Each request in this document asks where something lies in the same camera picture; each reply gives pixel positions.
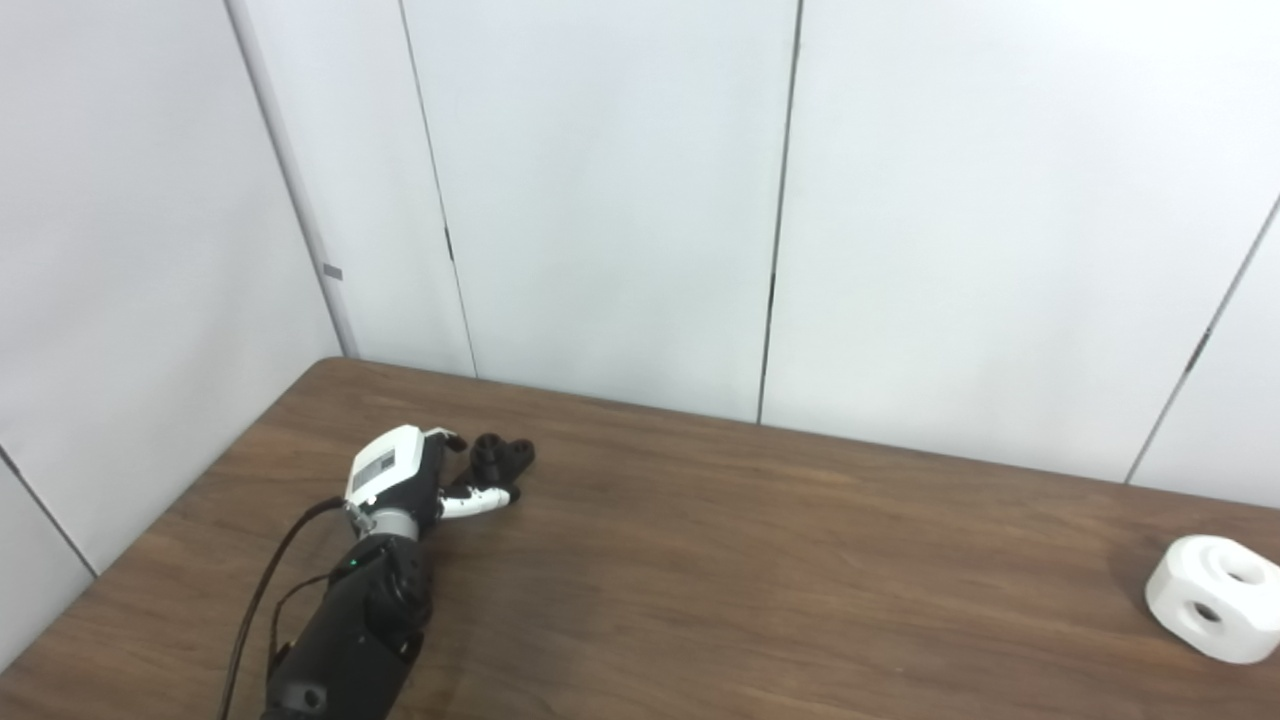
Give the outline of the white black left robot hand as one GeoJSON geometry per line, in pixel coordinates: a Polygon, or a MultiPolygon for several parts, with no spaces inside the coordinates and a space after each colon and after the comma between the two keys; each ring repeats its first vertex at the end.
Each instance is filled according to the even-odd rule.
{"type": "Polygon", "coordinates": [[[346,516],[360,541],[370,536],[420,541],[442,520],[518,502],[518,479],[535,457],[529,439],[508,442],[486,433],[470,442],[443,427],[397,427],[355,456],[346,516]]]}

